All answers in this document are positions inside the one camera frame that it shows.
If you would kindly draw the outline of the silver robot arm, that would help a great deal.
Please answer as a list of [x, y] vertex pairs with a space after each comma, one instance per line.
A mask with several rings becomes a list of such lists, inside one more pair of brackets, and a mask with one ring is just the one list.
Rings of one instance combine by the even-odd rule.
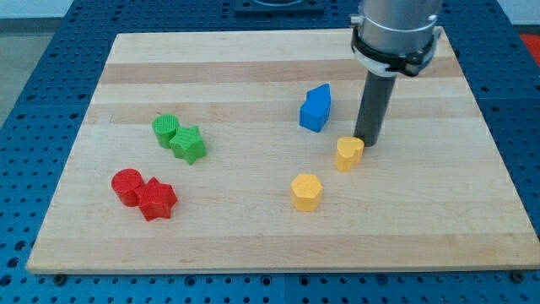
[[363, 0], [350, 16], [351, 49], [367, 69], [354, 137], [376, 144], [396, 78], [416, 77], [431, 62], [441, 29], [441, 0]]

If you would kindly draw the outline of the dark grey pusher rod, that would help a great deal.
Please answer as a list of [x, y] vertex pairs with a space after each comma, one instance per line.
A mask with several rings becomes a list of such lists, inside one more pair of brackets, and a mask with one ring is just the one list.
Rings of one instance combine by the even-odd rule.
[[396, 76], [367, 73], [354, 129], [354, 137], [361, 139], [365, 147], [375, 145], [378, 140], [395, 81]]

